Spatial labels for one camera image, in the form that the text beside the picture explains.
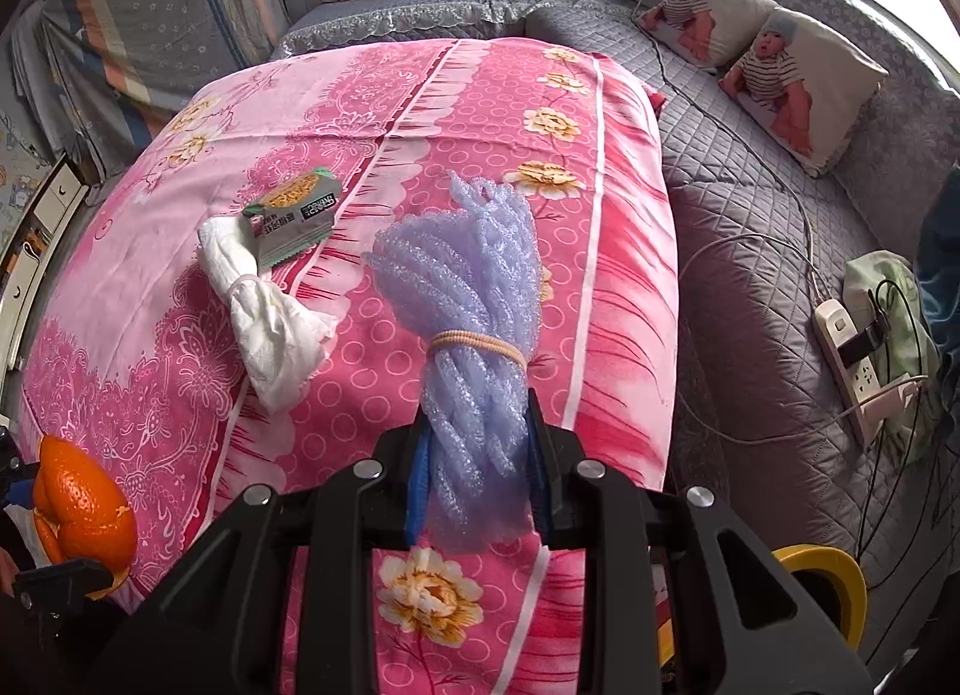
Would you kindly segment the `striped grey hanging sheet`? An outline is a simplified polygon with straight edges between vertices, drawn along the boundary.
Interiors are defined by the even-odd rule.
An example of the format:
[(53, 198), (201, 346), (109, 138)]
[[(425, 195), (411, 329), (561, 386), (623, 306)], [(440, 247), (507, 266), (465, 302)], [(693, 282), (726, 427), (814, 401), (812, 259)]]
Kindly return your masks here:
[(37, 0), (14, 24), (14, 85), (53, 152), (110, 179), (286, 28), (281, 0)]

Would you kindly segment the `green cracker wrapper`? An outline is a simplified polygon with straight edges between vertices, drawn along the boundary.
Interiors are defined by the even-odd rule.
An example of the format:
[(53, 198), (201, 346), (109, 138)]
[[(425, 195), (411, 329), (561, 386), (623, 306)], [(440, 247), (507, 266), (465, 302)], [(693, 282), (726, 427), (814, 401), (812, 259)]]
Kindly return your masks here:
[(342, 197), (342, 182), (318, 167), (249, 203), (242, 214), (254, 223), (260, 273), (324, 242), (334, 230)]

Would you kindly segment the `white power strip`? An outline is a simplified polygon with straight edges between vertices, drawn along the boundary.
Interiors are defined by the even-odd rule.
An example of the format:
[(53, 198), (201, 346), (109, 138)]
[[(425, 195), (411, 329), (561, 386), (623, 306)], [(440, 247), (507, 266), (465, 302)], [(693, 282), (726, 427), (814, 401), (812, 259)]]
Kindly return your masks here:
[(882, 425), (903, 413), (914, 396), (914, 385), (907, 377), (901, 377), (901, 383), (878, 378), (872, 356), (887, 346), (890, 325), (882, 310), (873, 305), (869, 310), (871, 316), (862, 328), (836, 299), (817, 305), (812, 315), (828, 369), (844, 404), (851, 408), (851, 427), (862, 448), (870, 447)]

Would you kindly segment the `twisted white tissue paper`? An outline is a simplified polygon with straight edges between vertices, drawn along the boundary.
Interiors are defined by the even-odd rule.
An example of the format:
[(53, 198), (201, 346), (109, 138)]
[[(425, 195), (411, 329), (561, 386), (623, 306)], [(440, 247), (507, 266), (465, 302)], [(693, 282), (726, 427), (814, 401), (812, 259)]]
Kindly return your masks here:
[(199, 227), (200, 266), (228, 310), (245, 373), (270, 414), (294, 408), (325, 359), (337, 320), (314, 312), (261, 278), (256, 237), (241, 216), (213, 216)]

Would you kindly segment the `pink floral bedsheet table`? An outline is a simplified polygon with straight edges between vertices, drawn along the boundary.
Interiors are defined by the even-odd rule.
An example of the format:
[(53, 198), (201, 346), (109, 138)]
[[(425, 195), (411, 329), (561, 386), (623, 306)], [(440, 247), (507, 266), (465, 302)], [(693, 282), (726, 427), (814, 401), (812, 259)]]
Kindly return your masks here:
[[(21, 440), (73, 441), (121, 487), (137, 606), (245, 486), (313, 487), (407, 424), (425, 341), (364, 266), (377, 232), (452, 204), (454, 179), (514, 186), (535, 222), (548, 424), (659, 487), (677, 362), (677, 244), (661, 94), (603, 55), (532, 39), (381, 42), (205, 86), (88, 225), (26, 359)], [(268, 414), (199, 263), (206, 218), (324, 167), (334, 234), (272, 273), (337, 331), (290, 411)]]

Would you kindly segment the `yellow rimmed trash bin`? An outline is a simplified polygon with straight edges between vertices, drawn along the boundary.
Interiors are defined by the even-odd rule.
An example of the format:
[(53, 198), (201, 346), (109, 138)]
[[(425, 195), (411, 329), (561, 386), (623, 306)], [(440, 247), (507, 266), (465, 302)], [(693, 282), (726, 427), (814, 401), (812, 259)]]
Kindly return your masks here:
[(856, 651), (867, 619), (866, 578), (856, 560), (838, 547), (814, 544), (782, 547), (773, 555)]

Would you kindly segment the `light green cloth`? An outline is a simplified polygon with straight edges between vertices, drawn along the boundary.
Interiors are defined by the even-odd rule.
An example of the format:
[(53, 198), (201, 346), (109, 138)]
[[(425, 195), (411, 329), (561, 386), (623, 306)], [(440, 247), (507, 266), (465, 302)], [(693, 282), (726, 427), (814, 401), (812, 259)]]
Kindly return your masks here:
[(877, 317), (887, 320), (884, 342), (871, 354), (882, 385), (905, 375), (928, 377), (908, 408), (884, 425), (885, 447), (893, 458), (916, 463), (928, 451), (942, 406), (935, 381), (940, 360), (924, 320), (913, 270), (905, 258), (887, 250), (853, 258), (844, 266), (841, 302), (859, 330)]

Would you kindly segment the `baby print pillow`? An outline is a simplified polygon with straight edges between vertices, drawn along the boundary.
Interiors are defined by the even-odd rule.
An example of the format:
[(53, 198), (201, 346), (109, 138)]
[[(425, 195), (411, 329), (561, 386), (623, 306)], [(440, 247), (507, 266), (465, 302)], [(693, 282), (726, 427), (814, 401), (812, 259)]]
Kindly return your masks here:
[(695, 67), (718, 73), (752, 44), (775, 8), (773, 0), (661, 0), (635, 23)]
[(843, 156), (887, 76), (844, 35), (777, 7), (719, 85), (807, 174), (820, 177)]

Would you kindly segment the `orange mandarin peel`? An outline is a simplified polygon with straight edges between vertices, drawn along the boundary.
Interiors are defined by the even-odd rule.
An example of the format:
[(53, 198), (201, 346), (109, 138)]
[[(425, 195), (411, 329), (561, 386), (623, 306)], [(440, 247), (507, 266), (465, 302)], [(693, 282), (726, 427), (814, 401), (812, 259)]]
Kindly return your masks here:
[(93, 560), (106, 567), (110, 587), (94, 591), (93, 599), (124, 584), (137, 555), (137, 519), (96, 459), (71, 441), (44, 435), (32, 505), (34, 528), (52, 565)]

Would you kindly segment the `purple foam net bundle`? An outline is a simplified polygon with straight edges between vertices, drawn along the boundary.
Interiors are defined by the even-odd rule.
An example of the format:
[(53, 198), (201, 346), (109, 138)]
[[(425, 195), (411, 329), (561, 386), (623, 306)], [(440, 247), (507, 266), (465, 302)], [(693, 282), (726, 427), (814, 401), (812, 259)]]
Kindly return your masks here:
[(530, 528), (527, 387), (542, 263), (514, 186), (454, 177), (449, 193), (446, 211), (381, 230), (364, 261), (395, 321), (425, 344), (428, 537), (472, 552)]

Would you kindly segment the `white drawer cabinet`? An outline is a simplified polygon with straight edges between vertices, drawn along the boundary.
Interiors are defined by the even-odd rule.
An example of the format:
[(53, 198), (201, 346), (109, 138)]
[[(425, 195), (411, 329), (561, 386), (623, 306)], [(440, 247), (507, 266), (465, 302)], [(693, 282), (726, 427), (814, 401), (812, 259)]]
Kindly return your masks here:
[(62, 154), (26, 203), (2, 253), (2, 377), (18, 369), (21, 339), (53, 253), (88, 195), (82, 171)]

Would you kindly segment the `baby print pillow left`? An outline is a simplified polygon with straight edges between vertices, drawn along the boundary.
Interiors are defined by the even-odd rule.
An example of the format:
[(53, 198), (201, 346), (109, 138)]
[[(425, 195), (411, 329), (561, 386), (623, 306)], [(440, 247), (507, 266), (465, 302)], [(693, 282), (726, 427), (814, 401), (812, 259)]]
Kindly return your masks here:
[(661, 0), (635, 23), (695, 67), (718, 73), (752, 44), (775, 8), (773, 0)]

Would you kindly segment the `baby print pillow right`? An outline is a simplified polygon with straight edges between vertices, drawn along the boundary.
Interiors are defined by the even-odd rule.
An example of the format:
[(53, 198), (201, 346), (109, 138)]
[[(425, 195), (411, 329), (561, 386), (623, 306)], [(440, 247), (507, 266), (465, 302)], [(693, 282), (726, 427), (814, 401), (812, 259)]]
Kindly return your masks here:
[(844, 35), (777, 7), (719, 85), (807, 174), (820, 177), (843, 156), (887, 76)]

